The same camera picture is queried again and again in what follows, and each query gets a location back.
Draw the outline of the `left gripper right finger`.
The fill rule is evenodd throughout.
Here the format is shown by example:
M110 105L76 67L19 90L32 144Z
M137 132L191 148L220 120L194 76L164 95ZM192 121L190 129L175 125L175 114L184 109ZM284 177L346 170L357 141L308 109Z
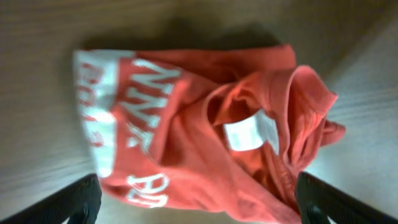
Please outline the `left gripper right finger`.
M303 224L397 224L397 219L301 172L295 190Z

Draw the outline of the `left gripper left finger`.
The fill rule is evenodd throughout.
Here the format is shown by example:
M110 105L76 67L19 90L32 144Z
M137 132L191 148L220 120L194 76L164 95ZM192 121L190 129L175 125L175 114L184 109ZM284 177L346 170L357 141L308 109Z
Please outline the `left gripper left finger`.
M101 196L97 175L88 174L1 224L95 224Z

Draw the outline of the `red printed t-shirt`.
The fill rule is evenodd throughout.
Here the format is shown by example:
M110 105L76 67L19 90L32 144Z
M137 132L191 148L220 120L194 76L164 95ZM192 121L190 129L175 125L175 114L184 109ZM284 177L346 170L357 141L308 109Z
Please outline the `red printed t-shirt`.
M345 134L288 45L76 50L73 71L101 188L138 207L299 223L299 173Z

